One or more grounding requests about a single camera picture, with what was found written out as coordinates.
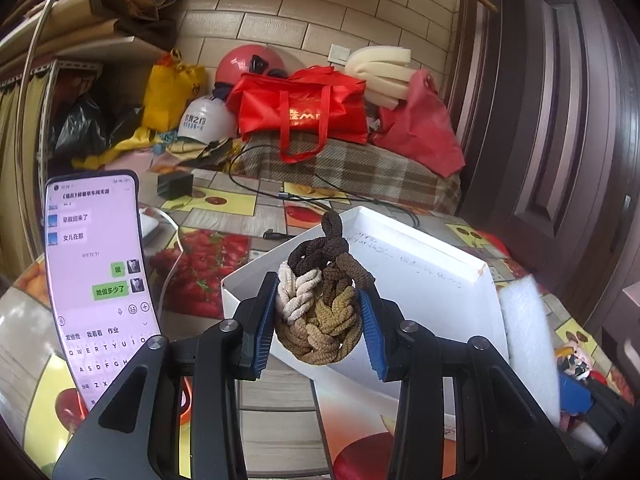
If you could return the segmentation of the brown braided rope ball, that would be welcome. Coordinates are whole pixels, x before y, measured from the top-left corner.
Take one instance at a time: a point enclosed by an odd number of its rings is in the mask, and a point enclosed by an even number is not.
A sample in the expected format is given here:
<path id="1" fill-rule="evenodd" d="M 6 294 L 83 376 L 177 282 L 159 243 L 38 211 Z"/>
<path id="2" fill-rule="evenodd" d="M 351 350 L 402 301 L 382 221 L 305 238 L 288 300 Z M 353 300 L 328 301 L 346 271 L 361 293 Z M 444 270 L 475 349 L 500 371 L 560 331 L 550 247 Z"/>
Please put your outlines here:
<path id="1" fill-rule="evenodd" d="M 374 276 L 350 253 L 340 215 L 328 210 L 323 234 L 303 240 L 278 269 L 276 334 L 300 362 L 322 366 L 340 362 L 362 335 L 359 289 Z"/>

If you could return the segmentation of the white foam wrap piece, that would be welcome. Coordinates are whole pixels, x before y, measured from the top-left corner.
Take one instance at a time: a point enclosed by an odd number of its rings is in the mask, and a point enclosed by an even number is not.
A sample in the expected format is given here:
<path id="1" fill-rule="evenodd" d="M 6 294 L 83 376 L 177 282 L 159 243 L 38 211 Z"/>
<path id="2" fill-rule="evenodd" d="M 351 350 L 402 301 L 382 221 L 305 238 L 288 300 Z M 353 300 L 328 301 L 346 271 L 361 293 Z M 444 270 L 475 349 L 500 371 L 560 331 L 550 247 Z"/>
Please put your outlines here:
<path id="1" fill-rule="evenodd" d="M 553 426 L 561 420 L 560 381 L 544 303 L 531 276 L 498 292 L 509 364 Z"/>

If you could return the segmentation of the white cardboard box lid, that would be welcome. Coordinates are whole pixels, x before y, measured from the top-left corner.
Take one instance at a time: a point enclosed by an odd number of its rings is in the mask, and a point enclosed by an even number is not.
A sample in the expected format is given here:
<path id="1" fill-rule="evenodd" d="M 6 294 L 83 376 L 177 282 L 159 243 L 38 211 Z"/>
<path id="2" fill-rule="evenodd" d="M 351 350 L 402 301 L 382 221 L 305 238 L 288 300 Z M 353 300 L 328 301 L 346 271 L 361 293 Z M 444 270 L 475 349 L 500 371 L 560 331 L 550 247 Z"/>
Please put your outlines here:
<path id="1" fill-rule="evenodd" d="M 509 361 L 500 302 L 485 261 L 363 206 L 340 216 L 349 252 L 373 274 L 381 298 L 396 302 L 405 318 L 436 336 L 460 342 L 484 336 Z M 226 318 L 231 318 L 242 300 L 257 295 L 265 275 L 277 272 L 297 244 L 323 234 L 317 224 L 223 278 L 221 296 Z M 270 351 L 322 388 L 344 396 L 353 393 L 399 398 L 397 382 L 384 384 L 378 380 L 363 341 L 343 361 L 326 366 L 296 360 L 276 336 Z"/>

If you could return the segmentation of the red plastic bag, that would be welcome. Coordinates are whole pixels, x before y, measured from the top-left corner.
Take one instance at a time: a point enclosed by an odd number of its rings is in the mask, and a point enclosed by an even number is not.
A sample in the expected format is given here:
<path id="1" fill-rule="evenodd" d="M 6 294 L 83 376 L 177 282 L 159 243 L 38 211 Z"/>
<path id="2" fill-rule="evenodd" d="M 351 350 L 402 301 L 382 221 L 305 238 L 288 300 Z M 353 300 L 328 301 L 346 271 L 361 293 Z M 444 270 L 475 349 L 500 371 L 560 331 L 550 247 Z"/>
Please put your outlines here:
<path id="1" fill-rule="evenodd" d="M 480 230 L 476 230 L 475 233 L 477 234 L 475 244 L 478 248 L 483 249 L 484 252 L 491 254 L 494 258 L 504 259 L 511 257 L 509 249 L 498 237 Z"/>

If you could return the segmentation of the white round charger device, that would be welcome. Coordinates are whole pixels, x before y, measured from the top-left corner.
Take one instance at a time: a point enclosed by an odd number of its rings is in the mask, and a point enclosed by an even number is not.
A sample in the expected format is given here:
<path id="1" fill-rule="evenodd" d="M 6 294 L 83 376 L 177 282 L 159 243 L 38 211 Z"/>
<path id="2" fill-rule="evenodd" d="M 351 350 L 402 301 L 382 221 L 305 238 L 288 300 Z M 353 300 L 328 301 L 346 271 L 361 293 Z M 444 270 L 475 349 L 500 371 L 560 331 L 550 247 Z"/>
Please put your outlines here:
<path id="1" fill-rule="evenodd" d="M 146 247 L 157 237 L 158 231 L 160 230 L 160 220 L 158 220 L 156 213 L 150 211 L 149 208 L 139 209 L 139 220 L 142 245 Z"/>

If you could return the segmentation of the plaid blanket covered bench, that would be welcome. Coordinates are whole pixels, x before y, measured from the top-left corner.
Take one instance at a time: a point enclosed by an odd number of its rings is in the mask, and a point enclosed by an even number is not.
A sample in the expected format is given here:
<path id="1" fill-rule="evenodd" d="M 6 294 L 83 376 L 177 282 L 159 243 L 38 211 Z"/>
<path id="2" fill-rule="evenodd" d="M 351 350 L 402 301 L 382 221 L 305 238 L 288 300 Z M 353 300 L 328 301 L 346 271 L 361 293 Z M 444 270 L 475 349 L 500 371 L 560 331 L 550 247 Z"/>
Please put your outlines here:
<path id="1" fill-rule="evenodd" d="M 444 178 L 418 162 L 372 144 L 329 140 L 322 152 L 306 162 L 280 159 L 275 133 L 258 133 L 243 146 L 231 165 L 243 177 L 290 182 L 310 188 L 337 186 L 346 193 L 454 214 L 462 192 L 460 177 Z"/>

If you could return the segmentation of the black power adapter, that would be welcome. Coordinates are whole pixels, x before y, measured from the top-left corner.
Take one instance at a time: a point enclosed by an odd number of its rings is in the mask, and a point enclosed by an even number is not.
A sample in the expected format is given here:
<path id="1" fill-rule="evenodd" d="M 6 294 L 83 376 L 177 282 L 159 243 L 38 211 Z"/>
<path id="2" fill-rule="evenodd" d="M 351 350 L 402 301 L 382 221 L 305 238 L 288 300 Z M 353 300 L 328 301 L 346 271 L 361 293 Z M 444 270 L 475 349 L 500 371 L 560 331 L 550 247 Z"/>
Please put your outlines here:
<path id="1" fill-rule="evenodd" d="M 157 195 L 165 200 L 176 200 L 190 196 L 193 190 L 193 174 L 186 171 L 174 171 L 160 174 L 156 181 Z"/>

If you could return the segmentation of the smartphone with chat screen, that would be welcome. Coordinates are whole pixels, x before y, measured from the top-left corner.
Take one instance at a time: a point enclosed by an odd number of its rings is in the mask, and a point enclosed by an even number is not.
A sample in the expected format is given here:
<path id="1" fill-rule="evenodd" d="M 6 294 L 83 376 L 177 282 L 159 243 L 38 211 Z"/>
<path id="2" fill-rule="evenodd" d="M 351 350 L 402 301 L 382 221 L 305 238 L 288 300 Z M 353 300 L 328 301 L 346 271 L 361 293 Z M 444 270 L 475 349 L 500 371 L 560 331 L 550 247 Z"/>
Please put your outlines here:
<path id="1" fill-rule="evenodd" d="M 160 333 L 144 266 L 138 188 L 130 170 L 73 174 L 46 186 L 50 305 L 86 408 Z"/>

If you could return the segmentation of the dark red cloth bag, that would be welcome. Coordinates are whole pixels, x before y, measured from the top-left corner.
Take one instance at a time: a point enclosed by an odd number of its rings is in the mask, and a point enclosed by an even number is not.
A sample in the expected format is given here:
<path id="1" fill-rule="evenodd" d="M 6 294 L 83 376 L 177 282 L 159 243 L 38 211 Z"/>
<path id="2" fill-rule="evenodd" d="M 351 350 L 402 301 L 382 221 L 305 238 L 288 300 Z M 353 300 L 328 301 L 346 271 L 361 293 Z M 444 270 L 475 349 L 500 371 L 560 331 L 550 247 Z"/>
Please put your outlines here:
<path id="1" fill-rule="evenodd" d="M 394 110 L 380 108 L 381 129 L 370 141 L 378 148 L 418 162 L 439 177 L 449 178 L 465 165 L 448 108 L 427 70 L 409 80 L 408 96 Z"/>

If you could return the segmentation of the white helmet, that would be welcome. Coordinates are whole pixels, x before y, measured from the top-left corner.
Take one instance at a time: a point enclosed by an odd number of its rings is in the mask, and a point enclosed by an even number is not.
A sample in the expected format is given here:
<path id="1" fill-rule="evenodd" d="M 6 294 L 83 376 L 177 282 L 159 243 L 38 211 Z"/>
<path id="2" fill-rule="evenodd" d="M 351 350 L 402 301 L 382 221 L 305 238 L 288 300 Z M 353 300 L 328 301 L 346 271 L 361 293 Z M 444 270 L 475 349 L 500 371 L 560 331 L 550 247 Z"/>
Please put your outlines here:
<path id="1" fill-rule="evenodd" d="M 226 103 L 213 96 L 203 96 L 191 102 L 184 111 L 178 137 L 211 144 L 232 139 L 238 133 L 235 116 Z"/>

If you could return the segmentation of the red gift bag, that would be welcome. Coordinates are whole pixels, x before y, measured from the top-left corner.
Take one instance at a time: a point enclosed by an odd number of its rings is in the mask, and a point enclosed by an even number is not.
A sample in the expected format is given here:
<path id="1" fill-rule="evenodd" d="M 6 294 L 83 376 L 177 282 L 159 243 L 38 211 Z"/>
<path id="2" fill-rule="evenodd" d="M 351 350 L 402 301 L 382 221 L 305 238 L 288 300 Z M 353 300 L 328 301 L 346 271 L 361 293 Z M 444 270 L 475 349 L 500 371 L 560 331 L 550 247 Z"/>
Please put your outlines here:
<path id="1" fill-rule="evenodd" d="M 311 66 L 288 78 L 244 74 L 226 105 L 238 120 L 241 139 L 279 135 L 280 159 L 297 164 L 322 152 L 331 139 L 368 140 L 366 82 L 332 66 Z"/>

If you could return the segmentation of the cream foam roll stack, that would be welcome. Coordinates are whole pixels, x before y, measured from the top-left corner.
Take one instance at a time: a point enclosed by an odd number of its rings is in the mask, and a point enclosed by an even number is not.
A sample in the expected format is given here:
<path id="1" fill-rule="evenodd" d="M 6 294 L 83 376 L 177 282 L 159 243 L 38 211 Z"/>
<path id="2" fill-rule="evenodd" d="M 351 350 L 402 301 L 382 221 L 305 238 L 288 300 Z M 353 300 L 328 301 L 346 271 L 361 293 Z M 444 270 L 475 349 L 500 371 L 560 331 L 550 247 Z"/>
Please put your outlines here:
<path id="1" fill-rule="evenodd" d="M 364 98 L 368 102 L 394 110 L 408 98 L 409 81 L 416 72 L 410 64 L 410 49 L 370 46 L 352 52 L 344 71 L 366 83 Z"/>

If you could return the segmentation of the yellow shopping bag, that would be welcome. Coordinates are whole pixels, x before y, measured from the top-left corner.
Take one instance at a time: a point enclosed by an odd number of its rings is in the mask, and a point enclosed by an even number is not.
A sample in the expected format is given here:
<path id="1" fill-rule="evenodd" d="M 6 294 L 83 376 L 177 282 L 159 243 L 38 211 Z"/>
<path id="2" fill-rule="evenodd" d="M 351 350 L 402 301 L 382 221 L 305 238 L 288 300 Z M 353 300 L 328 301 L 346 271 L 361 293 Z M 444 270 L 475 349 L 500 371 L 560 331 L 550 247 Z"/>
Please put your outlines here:
<path id="1" fill-rule="evenodd" d="M 159 133 L 174 130 L 188 105 L 207 88 L 204 66 L 183 61 L 172 49 L 153 65 L 143 97 L 142 127 Z"/>

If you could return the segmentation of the black plastic bag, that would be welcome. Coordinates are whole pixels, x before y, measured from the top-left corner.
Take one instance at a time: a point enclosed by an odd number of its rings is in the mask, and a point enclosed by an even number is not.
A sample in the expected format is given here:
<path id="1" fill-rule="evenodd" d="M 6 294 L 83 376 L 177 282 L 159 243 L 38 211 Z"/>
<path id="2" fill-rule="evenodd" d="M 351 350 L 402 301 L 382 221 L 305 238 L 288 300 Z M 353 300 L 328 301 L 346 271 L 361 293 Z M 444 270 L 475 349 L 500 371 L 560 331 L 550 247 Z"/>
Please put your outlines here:
<path id="1" fill-rule="evenodd" d="M 142 112 L 141 106 L 127 106 L 114 115 L 92 96 L 83 94 L 54 123 L 50 155 L 57 159 L 101 155 L 134 134 Z"/>

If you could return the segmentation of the red helmet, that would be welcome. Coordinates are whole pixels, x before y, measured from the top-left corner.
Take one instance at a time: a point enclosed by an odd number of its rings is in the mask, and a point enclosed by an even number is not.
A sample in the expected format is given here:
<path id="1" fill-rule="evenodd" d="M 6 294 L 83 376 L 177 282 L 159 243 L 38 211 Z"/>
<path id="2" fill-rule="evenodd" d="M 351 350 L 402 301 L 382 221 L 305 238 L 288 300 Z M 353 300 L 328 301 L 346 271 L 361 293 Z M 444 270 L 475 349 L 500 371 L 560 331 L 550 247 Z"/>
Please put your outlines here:
<path id="1" fill-rule="evenodd" d="M 216 84 L 237 84 L 244 74 L 288 76 L 280 55 L 260 44 L 243 44 L 225 54 L 216 68 Z"/>

